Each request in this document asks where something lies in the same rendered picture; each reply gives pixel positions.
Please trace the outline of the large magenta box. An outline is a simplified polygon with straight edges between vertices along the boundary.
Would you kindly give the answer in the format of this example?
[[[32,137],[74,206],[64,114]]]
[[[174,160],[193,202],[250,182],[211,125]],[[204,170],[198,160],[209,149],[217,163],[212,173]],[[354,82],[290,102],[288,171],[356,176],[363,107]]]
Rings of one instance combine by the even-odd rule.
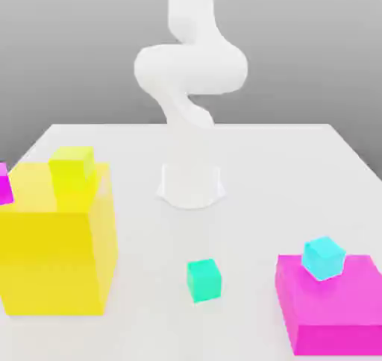
[[[382,273],[348,255],[341,275],[317,281],[299,255],[280,255],[275,288],[297,356],[382,356]]]

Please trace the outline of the small cyan cube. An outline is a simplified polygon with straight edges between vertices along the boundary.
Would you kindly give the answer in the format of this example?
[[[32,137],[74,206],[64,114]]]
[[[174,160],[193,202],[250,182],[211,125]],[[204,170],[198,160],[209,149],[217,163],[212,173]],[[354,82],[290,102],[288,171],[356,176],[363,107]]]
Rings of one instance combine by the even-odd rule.
[[[301,264],[317,281],[325,281],[342,274],[345,257],[345,249],[322,236],[304,243]]]

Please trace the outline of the small yellow cube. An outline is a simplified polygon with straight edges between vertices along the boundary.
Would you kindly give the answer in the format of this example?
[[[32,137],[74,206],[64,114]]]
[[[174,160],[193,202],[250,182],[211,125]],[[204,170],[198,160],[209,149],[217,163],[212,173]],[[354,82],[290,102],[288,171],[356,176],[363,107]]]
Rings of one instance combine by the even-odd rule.
[[[91,146],[61,146],[48,160],[57,210],[90,210],[96,193],[96,165]]]

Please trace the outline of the large yellow box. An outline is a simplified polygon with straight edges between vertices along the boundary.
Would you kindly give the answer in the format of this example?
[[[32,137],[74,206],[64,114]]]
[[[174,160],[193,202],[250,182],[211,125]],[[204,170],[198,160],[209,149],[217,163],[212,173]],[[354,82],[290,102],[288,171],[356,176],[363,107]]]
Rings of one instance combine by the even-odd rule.
[[[47,163],[10,171],[0,205],[0,299],[9,316],[101,316],[118,257],[110,167],[57,194]]]

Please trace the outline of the small magenta cube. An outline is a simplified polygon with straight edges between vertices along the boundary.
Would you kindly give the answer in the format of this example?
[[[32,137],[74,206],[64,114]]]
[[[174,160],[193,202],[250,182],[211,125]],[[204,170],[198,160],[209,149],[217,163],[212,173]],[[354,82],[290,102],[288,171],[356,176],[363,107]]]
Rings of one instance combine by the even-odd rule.
[[[0,162],[0,205],[14,202],[10,178],[5,162]]]

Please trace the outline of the small green cube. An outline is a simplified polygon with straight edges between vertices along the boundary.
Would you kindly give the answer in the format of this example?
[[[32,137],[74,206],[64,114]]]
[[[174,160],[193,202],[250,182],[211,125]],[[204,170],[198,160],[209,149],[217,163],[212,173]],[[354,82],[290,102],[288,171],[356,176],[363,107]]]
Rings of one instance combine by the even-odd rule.
[[[214,259],[187,263],[187,286],[195,303],[219,298],[222,276]]]

